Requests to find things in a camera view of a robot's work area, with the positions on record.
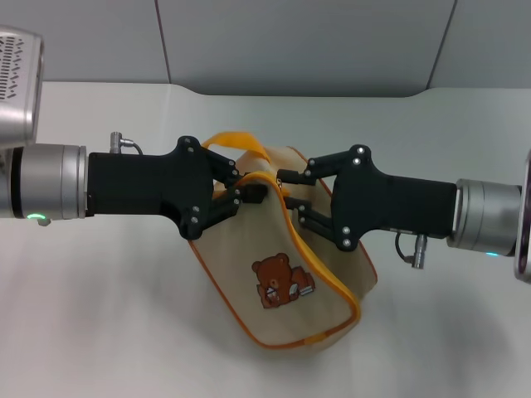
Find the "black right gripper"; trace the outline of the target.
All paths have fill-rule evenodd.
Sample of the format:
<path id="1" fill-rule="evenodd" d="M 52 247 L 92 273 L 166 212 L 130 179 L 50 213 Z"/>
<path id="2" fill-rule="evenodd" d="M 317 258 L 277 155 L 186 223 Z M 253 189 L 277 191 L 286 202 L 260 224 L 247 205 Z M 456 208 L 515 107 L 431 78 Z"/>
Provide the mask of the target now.
<path id="1" fill-rule="evenodd" d="M 313 209 L 311 203 L 284 197 L 288 210 L 297 210 L 307 230 L 352 251 L 370 231 L 407 232 L 444 239 L 450 235 L 457 187 L 454 183 L 399 177 L 378 170 L 366 146 L 310 158 L 303 172 L 279 169 L 285 183 L 315 185 L 335 176 L 331 216 Z"/>

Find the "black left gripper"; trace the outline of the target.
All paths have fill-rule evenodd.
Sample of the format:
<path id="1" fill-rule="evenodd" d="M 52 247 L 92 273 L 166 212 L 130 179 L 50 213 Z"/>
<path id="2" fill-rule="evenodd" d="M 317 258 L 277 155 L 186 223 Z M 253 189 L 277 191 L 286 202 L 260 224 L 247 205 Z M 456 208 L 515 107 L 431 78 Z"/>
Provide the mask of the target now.
<path id="1" fill-rule="evenodd" d="M 164 216 L 182 238 L 196 240 L 242 204 L 261 204 L 268 193 L 265 185 L 251 183 L 215 192 L 212 199 L 213 179 L 237 183 L 242 175 L 234 160 L 193 137 L 181 137 L 164 155 L 91 153 L 88 214 Z"/>

